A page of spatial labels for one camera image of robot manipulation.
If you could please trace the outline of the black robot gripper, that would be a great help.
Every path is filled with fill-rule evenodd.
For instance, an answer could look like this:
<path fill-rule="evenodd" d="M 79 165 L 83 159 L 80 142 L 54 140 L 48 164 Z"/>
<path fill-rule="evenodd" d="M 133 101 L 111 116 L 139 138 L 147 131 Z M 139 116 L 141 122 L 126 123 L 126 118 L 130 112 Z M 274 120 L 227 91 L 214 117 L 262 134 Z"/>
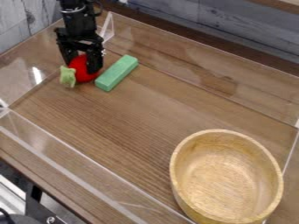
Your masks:
<path fill-rule="evenodd" d="M 68 65 L 79 56 L 79 51 L 87 52 L 88 73 L 97 73 L 103 67 L 103 38 L 98 35 L 95 12 L 97 0 L 59 0 L 60 14 L 64 26 L 55 29 L 60 54 Z"/>

